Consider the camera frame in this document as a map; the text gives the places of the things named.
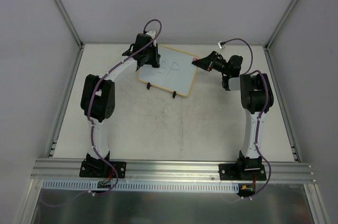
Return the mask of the yellow framed small whiteboard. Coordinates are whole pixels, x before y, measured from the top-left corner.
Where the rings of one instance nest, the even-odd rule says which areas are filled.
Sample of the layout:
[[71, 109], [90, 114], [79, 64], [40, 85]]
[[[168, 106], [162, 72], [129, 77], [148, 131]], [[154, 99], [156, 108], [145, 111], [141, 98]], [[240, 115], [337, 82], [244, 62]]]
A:
[[198, 69], [192, 64], [192, 60], [198, 56], [164, 45], [158, 46], [158, 52], [161, 55], [160, 67], [144, 65], [138, 71], [138, 80], [143, 83], [150, 82], [152, 86], [172, 93], [176, 91], [177, 95], [187, 97]]

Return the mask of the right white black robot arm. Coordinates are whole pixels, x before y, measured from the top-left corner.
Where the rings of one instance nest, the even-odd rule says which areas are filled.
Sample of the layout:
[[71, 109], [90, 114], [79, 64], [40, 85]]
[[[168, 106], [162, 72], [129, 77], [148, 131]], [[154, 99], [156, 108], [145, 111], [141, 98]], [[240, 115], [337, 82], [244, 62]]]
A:
[[267, 74], [240, 74], [243, 57], [233, 55], [225, 60], [213, 51], [192, 64], [205, 71], [222, 73], [222, 87], [226, 91], [240, 91], [241, 105], [246, 114], [245, 136], [239, 156], [233, 164], [219, 164], [220, 180], [265, 181], [266, 171], [261, 153], [261, 138], [266, 115], [274, 104], [274, 96]]

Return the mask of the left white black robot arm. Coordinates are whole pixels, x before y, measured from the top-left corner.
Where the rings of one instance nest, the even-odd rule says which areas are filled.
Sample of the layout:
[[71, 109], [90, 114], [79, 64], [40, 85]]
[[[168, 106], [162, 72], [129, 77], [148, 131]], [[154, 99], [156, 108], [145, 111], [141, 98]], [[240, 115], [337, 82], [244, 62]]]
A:
[[110, 163], [107, 121], [115, 110], [115, 83], [144, 65], [159, 67], [160, 54], [156, 31], [143, 31], [121, 55], [120, 61], [102, 76], [85, 78], [80, 107], [90, 126], [90, 148], [81, 163], [82, 178], [105, 178], [118, 173]]

